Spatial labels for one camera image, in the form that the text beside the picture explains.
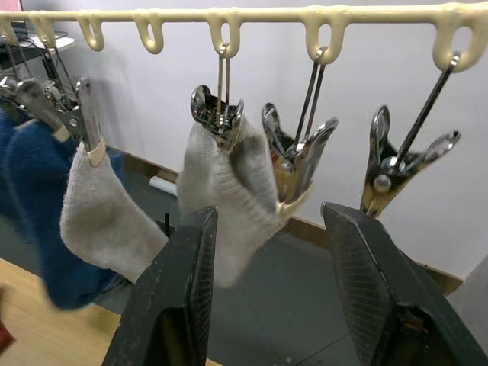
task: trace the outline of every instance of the blue sock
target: blue sock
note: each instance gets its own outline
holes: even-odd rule
[[[11,195],[8,192],[7,182],[2,169],[2,160],[5,157],[8,144],[14,136],[14,126],[22,124],[29,117],[24,111],[14,107],[9,101],[0,97],[0,215],[7,217],[17,231],[22,232],[21,216],[14,206]]]
[[[37,245],[40,275],[60,309],[91,303],[119,279],[113,271],[82,261],[61,240],[59,218],[75,151],[72,139],[58,143],[52,130],[39,122],[11,138],[3,159],[8,188],[29,240]]]

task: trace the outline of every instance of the textured grip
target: textured grip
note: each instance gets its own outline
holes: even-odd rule
[[[358,233],[338,226],[332,258],[345,319],[361,365],[382,364],[381,343],[394,304]]]
[[[215,240],[204,236],[193,271],[193,283],[190,292],[190,321],[194,329],[198,364],[205,365],[207,360],[208,335],[210,333],[210,314],[212,312],[212,294],[214,288]]]

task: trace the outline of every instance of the gray sock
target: gray sock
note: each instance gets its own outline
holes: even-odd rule
[[[196,124],[178,178],[181,212],[217,206],[215,281],[229,287],[254,254],[300,208],[308,192],[290,205],[278,203],[271,158],[264,136],[245,119],[233,152],[217,148]]]
[[[79,258],[135,283],[168,242],[133,202],[105,154],[94,168],[80,143],[69,172],[61,237]]]

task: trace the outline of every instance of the drying rack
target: drying rack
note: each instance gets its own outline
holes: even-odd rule
[[[48,47],[55,47],[56,21],[78,21],[88,45],[95,51],[104,48],[103,22],[135,22],[144,47],[151,53],[163,48],[162,25],[171,22],[207,22],[214,49],[219,53],[223,45],[221,27],[227,23],[230,30],[229,46],[223,57],[234,57],[239,51],[240,27],[246,22],[302,23],[306,29],[307,52],[315,59],[319,44],[319,29],[328,24],[331,40],[319,62],[332,63],[339,56],[345,29],[360,23],[427,23],[437,30],[433,58],[436,66],[445,70],[451,60],[452,40],[460,27],[472,31],[470,45],[455,69],[460,72],[476,64],[488,43],[488,3],[447,3],[443,5],[411,6],[308,6],[304,8],[210,8],[210,9],[148,9],[129,11],[0,11],[0,34],[10,44],[17,44],[11,21],[31,21],[37,35]],[[149,35],[151,26],[154,39]]]

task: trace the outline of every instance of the wooden table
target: wooden table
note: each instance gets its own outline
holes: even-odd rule
[[[2,366],[101,365],[120,316],[96,305],[61,312],[36,275],[3,259],[0,286],[0,319],[16,339],[0,355]]]

